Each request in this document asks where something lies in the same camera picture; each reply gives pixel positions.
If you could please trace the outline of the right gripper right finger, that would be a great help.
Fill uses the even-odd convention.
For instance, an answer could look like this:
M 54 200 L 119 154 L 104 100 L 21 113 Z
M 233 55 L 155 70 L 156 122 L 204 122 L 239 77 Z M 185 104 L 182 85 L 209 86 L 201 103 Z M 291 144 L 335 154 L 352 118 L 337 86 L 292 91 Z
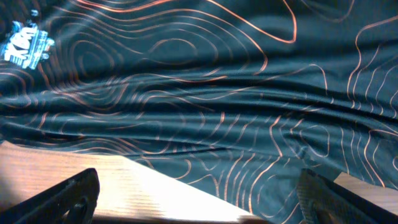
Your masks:
M 296 191 L 306 224 L 397 223 L 397 215 L 310 169 L 302 170 Z

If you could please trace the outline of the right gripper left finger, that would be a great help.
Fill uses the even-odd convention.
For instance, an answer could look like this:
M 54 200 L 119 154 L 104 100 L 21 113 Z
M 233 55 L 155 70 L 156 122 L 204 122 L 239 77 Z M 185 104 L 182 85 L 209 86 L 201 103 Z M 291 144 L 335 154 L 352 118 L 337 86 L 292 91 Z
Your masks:
M 97 206 L 100 182 L 89 168 L 1 212 L 2 224 L 90 224 Z

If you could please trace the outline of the black patterned jersey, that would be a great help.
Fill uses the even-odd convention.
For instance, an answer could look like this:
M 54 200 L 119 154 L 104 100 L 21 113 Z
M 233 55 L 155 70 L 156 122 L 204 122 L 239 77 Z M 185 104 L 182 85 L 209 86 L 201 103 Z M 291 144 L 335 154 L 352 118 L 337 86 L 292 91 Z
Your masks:
M 2 1 L 1 139 L 299 223 L 302 169 L 397 188 L 397 2 Z

